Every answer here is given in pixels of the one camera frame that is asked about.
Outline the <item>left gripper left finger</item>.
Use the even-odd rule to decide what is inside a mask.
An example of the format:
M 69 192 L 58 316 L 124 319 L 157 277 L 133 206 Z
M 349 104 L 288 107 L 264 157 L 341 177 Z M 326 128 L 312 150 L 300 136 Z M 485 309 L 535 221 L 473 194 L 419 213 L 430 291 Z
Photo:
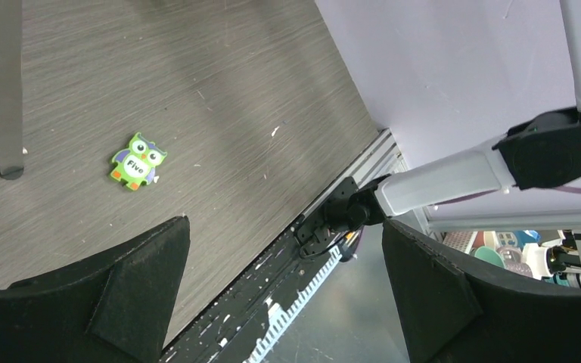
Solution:
M 191 245 L 176 216 L 0 290 L 0 362 L 156 362 Z

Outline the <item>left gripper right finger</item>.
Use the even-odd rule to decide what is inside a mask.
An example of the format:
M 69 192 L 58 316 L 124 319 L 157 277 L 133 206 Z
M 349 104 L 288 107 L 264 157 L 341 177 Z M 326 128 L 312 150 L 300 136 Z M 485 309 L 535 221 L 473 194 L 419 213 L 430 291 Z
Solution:
M 382 248 L 412 362 L 581 362 L 581 289 L 459 252 L 396 220 Z

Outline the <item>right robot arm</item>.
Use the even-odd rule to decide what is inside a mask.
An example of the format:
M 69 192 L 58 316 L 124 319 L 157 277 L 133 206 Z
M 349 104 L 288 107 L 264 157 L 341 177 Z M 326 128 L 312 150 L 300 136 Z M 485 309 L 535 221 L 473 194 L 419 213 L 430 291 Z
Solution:
M 354 231 L 423 206 L 512 187 L 562 189 L 581 178 L 581 1 L 562 1 L 560 7 L 573 71 L 573 107 L 541 113 L 475 147 L 376 178 L 325 209 L 330 228 Z

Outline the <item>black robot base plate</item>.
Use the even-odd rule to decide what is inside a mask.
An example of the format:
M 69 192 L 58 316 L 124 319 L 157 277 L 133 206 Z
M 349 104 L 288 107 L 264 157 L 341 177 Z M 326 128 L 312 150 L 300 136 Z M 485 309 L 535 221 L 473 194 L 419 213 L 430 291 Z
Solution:
M 162 362 L 261 362 L 339 263 L 344 247 L 380 214 L 381 177 L 348 176 L 298 215 L 163 350 Z

